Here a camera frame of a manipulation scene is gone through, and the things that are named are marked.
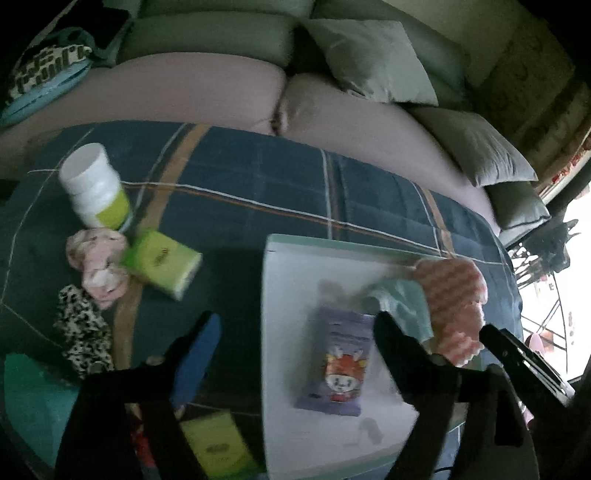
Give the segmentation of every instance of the white bottle cap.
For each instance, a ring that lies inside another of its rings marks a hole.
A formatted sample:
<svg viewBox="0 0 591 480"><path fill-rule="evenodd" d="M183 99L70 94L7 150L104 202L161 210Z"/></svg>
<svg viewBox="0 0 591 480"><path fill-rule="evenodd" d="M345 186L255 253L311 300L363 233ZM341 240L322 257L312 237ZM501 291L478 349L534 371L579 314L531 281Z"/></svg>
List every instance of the white bottle cap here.
<svg viewBox="0 0 591 480"><path fill-rule="evenodd" d="M60 183L70 195L92 189L97 183L111 183L113 170L109 157L100 143L78 148L65 160L59 172Z"/></svg>

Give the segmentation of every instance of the pink scrunchie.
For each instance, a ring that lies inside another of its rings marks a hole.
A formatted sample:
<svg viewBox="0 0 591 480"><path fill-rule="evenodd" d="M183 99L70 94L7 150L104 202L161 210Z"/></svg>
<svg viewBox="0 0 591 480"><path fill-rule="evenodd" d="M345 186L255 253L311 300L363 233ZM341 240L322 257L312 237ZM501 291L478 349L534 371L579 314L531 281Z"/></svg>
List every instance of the pink scrunchie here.
<svg viewBox="0 0 591 480"><path fill-rule="evenodd" d="M66 242L68 263L82 272L82 287L101 310L127 291L129 274L118 265L127 246L123 235L108 228L80 230Z"/></svg>

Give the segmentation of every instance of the gray pillow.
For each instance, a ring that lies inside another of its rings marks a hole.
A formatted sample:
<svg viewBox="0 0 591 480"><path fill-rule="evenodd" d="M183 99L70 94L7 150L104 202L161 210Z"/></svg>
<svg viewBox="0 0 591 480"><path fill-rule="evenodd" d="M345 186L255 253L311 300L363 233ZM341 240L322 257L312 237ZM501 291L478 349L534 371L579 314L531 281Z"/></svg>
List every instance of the gray pillow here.
<svg viewBox="0 0 591 480"><path fill-rule="evenodd" d="M473 111L472 104L465 90L456 90L441 80L437 75L427 72L437 101L442 108L451 110Z"/></svg>
<svg viewBox="0 0 591 480"><path fill-rule="evenodd" d="M538 179L525 157L477 113L443 108L415 108L411 113L456 160L475 187Z"/></svg>
<svg viewBox="0 0 591 480"><path fill-rule="evenodd" d="M298 20L284 15L194 12L141 18L121 46L118 63L178 51L226 53L285 68Z"/></svg>
<svg viewBox="0 0 591 480"><path fill-rule="evenodd" d="M375 102L437 105L437 95L400 22L307 20L343 90Z"/></svg>
<svg viewBox="0 0 591 480"><path fill-rule="evenodd" d="M504 244L519 238L550 218L550 213L528 181L498 183L486 187Z"/></svg>
<svg viewBox="0 0 591 480"><path fill-rule="evenodd" d="M399 21L425 70L460 94L465 88L468 56L461 46L384 0L318 0L312 18Z"/></svg>
<svg viewBox="0 0 591 480"><path fill-rule="evenodd" d="M189 12L224 11L293 15L309 18L314 0L146 0L142 17Z"/></svg>

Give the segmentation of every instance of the pink sponge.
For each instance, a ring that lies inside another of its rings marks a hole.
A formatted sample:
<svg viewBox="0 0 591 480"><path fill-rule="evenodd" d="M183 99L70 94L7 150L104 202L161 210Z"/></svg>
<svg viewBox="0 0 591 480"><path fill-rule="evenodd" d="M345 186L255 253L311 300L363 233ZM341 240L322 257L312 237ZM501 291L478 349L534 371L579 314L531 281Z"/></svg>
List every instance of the pink sponge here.
<svg viewBox="0 0 591 480"><path fill-rule="evenodd" d="M423 287L429 306L434 352L454 365L465 365L483 348L478 333L488 291L482 273L464 258L421 260L413 278Z"/></svg>

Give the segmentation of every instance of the curtain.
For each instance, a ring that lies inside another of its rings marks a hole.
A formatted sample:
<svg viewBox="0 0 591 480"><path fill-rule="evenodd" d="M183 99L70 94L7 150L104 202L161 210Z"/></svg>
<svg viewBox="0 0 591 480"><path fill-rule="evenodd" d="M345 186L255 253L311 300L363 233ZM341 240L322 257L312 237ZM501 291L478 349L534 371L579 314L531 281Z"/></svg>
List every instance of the curtain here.
<svg viewBox="0 0 591 480"><path fill-rule="evenodd" d="M547 24L528 13L475 92L475 109L530 162L538 192L576 164L591 132L589 85Z"/></svg>

